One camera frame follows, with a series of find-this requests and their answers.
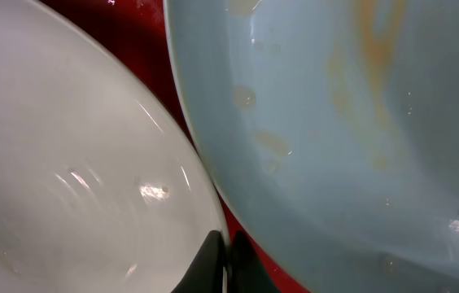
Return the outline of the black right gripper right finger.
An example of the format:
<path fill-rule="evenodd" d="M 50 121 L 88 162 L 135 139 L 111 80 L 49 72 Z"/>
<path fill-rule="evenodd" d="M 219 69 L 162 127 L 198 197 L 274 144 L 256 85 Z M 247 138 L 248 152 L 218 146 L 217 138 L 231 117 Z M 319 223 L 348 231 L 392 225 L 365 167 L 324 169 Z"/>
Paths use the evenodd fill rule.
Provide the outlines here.
<path fill-rule="evenodd" d="M 229 293 L 280 293 L 267 274 L 251 241 L 238 231 L 229 250 Z"/>

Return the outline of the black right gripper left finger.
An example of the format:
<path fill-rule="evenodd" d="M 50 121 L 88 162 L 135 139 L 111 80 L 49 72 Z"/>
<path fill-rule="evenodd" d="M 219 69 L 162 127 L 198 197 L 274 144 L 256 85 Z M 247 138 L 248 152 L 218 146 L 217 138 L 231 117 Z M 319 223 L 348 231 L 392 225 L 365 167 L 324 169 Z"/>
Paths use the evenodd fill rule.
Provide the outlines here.
<path fill-rule="evenodd" d="M 172 293 L 221 293 L 225 258 L 221 232 L 211 230 Z"/>

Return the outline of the white plate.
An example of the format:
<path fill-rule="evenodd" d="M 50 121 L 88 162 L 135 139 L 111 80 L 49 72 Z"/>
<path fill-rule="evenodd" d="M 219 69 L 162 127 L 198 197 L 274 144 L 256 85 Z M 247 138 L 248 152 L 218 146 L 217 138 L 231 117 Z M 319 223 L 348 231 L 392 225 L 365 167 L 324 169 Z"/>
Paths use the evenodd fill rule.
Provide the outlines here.
<path fill-rule="evenodd" d="M 0 292 L 170 292 L 229 235 L 190 142 L 118 59 L 0 1 Z"/>

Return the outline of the light blue plate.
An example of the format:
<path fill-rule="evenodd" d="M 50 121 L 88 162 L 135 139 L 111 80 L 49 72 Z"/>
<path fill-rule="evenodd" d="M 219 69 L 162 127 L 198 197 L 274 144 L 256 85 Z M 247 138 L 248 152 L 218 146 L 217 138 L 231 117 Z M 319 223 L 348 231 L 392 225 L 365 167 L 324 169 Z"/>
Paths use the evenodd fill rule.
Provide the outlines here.
<path fill-rule="evenodd" d="M 197 151 L 319 292 L 459 292 L 459 1 L 167 1 Z"/>

